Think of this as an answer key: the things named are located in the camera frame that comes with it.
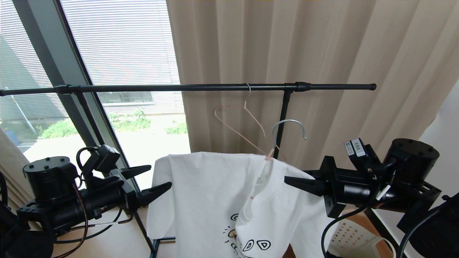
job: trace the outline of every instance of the neckline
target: neckline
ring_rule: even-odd
[[[242,207],[241,211],[239,212],[238,220],[243,224],[248,223],[252,217],[248,216],[247,209],[252,209],[256,205],[260,205],[261,203],[267,201],[277,190],[279,186],[280,179],[284,174],[284,167],[282,166],[282,162],[278,161],[277,159],[265,160],[265,156],[260,156],[263,159],[263,162],[257,166],[254,166],[249,170],[249,173],[253,173],[252,180],[250,182],[250,194],[247,196],[246,201],[244,202],[244,206]],[[269,172],[268,181],[266,182],[265,187],[251,199],[251,196],[255,190],[255,185],[257,179],[261,176],[264,168],[268,165],[268,162],[272,162],[271,170]]]

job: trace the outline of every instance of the shirt sleeve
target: shirt sleeve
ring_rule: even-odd
[[[320,244],[322,232],[333,219],[327,217],[323,197],[306,192],[303,194],[306,200],[302,202],[302,213],[290,244],[297,258],[323,257]],[[325,250],[328,249],[336,227],[332,226],[325,236]]]
[[[166,182],[172,182],[172,170],[169,158],[163,157],[155,162],[151,185],[153,187]],[[175,218],[173,188],[174,183],[171,189],[148,205],[146,232],[151,239],[164,237],[173,225]]]

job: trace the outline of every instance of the perforated basket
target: perforated basket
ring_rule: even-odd
[[[353,221],[343,219],[331,239],[328,251],[343,258],[380,258],[376,244],[381,240],[388,243],[395,258],[394,246],[387,239],[375,236]]]

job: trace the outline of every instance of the window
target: window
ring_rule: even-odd
[[[61,4],[94,85],[180,84],[165,0]],[[190,152],[180,92],[98,96],[130,166]],[[141,189],[151,186],[152,175],[136,177]]]
[[[151,103],[151,92],[100,92],[99,98],[103,104],[110,103]]]
[[[1,0],[0,87],[16,90],[51,86],[13,2]],[[0,97],[0,127],[31,162],[67,156],[76,164],[75,154],[85,146],[56,94]]]

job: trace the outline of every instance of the pavement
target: pavement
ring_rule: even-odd
[[[152,170],[135,177],[140,189],[151,187],[153,178],[153,167],[155,161],[169,154],[190,153],[190,143],[188,135],[168,135],[158,134],[151,130],[139,132],[117,132],[118,141],[123,149],[129,166],[151,165]],[[76,166],[75,155],[77,151],[85,147],[79,135],[72,135],[65,138],[37,140],[19,146],[25,157],[30,161],[39,160],[46,157],[66,156]],[[84,151],[81,154],[81,161],[84,162],[89,157],[89,153]]]

